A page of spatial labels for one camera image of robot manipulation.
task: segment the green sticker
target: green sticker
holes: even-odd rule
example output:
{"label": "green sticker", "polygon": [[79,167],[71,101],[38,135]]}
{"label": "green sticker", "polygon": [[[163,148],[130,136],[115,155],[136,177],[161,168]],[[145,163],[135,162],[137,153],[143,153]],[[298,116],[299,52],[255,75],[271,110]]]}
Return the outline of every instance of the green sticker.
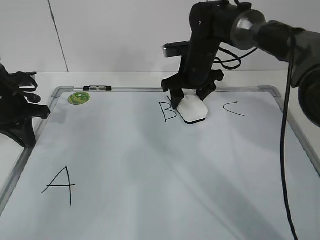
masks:
{"label": "green sticker", "polygon": [[81,105],[88,102],[90,95],[87,92],[76,92],[68,98],[68,102],[72,105]]}

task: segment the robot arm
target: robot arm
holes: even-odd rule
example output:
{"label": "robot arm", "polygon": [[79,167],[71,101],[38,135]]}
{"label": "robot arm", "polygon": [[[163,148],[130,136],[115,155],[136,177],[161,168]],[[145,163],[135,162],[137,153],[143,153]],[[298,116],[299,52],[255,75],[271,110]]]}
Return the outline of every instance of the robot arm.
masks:
{"label": "robot arm", "polygon": [[295,59],[291,86],[299,87],[299,102],[305,115],[320,127],[320,34],[294,28],[277,21],[266,22],[264,15],[251,9],[251,3],[237,6],[227,0],[201,2],[190,12],[190,41],[166,44],[165,57],[182,56],[178,74],[162,81],[170,90],[177,109],[184,98],[182,89],[197,90],[204,100],[216,90],[215,81],[224,77],[212,70],[221,43],[240,50],[253,47],[289,62],[291,36],[295,36]]}

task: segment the whiteboard surface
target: whiteboard surface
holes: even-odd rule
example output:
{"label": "whiteboard surface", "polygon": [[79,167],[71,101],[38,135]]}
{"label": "whiteboard surface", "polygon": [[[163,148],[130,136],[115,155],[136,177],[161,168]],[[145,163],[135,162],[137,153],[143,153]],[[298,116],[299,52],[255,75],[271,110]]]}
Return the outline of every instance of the whiteboard surface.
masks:
{"label": "whiteboard surface", "polygon": [[[265,92],[216,92],[207,120],[165,122],[163,92],[64,93],[0,217],[3,240],[290,240],[282,114]],[[235,115],[223,109],[241,113]],[[68,187],[49,187],[68,167]],[[320,178],[295,134],[286,172],[298,236],[320,236]],[[56,185],[67,185],[63,172]]]}

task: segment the cable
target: cable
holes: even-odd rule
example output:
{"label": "cable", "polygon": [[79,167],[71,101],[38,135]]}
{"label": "cable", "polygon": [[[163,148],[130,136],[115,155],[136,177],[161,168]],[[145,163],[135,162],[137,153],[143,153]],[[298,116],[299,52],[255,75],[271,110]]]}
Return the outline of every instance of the cable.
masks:
{"label": "cable", "polygon": [[285,97],[284,97],[284,106],[283,106],[283,116],[282,116],[282,124],[281,124],[281,139],[280,139],[280,165],[281,165],[281,183],[282,183],[282,191],[284,197],[284,205],[286,210],[286,216],[288,218],[288,222],[291,228],[291,232],[294,240],[298,240],[298,236],[295,230],[295,226],[292,220],[289,200],[288,200],[288,191],[287,191],[287,181],[286,181],[286,168],[285,168],[285,136],[286,136],[286,125],[287,125],[287,117],[288,117],[288,108],[289,108],[289,100],[290,100],[290,85],[292,81],[293,68],[294,68],[294,60],[295,60],[295,47],[296,47],[296,37],[291,30],[290,36],[290,61],[285,89]]}
{"label": "cable", "polygon": [[[216,61],[214,61],[213,63],[214,63],[214,64],[221,64],[221,66],[222,66],[224,69],[227,69],[227,70],[235,70],[235,69],[238,69],[238,68],[241,66],[241,63],[242,63],[242,62],[241,62],[241,59],[244,59],[244,58],[248,57],[249,55],[253,54],[255,51],[258,50],[258,48],[255,48],[255,49],[253,49],[252,51],[250,51],[250,52],[248,52],[248,53],[246,53],[245,55],[240,56],[240,57],[237,56],[236,54],[234,54],[233,52],[231,52],[231,51],[229,51],[229,50],[227,50],[227,49],[224,49],[224,48],[222,48],[222,47],[219,47],[219,50],[220,50],[221,52],[223,52],[223,53],[226,53],[226,54],[234,57],[234,59],[222,61],[219,57],[216,57],[216,58],[215,58]],[[239,64],[236,65],[236,66],[227,66],[227,65],[225,65],[225,63],[232,63],[232,62],[236,62],[236,61],[239,62]]]}

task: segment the black mount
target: black mount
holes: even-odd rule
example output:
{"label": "black mount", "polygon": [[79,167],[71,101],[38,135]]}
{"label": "black mount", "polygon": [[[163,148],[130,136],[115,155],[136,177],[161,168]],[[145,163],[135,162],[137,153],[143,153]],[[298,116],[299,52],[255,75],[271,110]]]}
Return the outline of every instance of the black mount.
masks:
{"label": "black mount", "polygon": [[9,74],[0,64],[0,134],[8,136],[24,148],[31,148],[36,144],[32,119],[38,117],[47,119],[50,115],[48,106],[32,104],[39,103],[40,96],[28,93],[35,92],[38,88],[32,78],[36,74],[36,72]]}
{"label": "black mount", "polygon": [[164,92],[170,90],[171,106],[173,109],[177,109],[182,99],[185,97],[182,89],[196,90],[196,94],[203,101],[207,96],[213,93],[217,86],[215,81],[222,81],[224,79],[224,73],[221,70],[210,70],[207,79],[204,84],[195,86],[188,84],[187,76],[184,74],[186,56],[189,50],[189,42],[175,42],[168,43],[163,46],[165,50],[165,56],[167,58],[182,56],[179,72],[167,79],[162,80],[161,87]]}

